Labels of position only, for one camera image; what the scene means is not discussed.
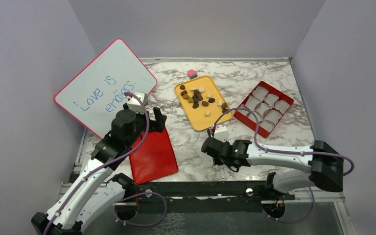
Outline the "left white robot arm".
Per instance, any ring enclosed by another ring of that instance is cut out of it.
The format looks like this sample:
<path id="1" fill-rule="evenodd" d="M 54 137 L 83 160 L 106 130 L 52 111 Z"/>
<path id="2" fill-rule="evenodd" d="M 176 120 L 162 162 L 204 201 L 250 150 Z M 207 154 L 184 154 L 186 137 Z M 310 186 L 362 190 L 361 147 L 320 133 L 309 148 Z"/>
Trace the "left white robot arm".
<path id="1" fill-rule="evenodd" d="M 132 199 L 133 181 L 122 173 L 99 196 L 94 193 L 125 158 L 141 147 L 149 132 L 165 130 L 166 116 L 158 107 L 153 112 L 154 120 L 145 109 L 138 114 L 125 108 L 116 114 L 111 130 L 95 146 L 91 159 L 68 191 L 47 212 L 32 217 L 37 234 L 81 235 L 109 205 Z"/>

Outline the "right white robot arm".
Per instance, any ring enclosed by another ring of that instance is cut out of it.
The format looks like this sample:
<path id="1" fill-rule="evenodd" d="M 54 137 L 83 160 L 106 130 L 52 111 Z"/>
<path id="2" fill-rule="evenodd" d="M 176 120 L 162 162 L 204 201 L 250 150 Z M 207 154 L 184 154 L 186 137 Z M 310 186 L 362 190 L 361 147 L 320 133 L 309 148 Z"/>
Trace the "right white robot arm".
<path id="1" fill-rule="evenodd" d="M 253 143 L 248 140 L 223 142 L 208 137 L 201 152 L 212 157 L 214 164 L 226 165 L 237 172 L 242 166 L 270 165 L 286 167 L 263 185 L 263 194 L 275 199 L 298 188 L 317 187 L 328 192 L 342 192 L 344 158 L 329 144 L 316 140 L 313 145 L 286 147 Z"/>

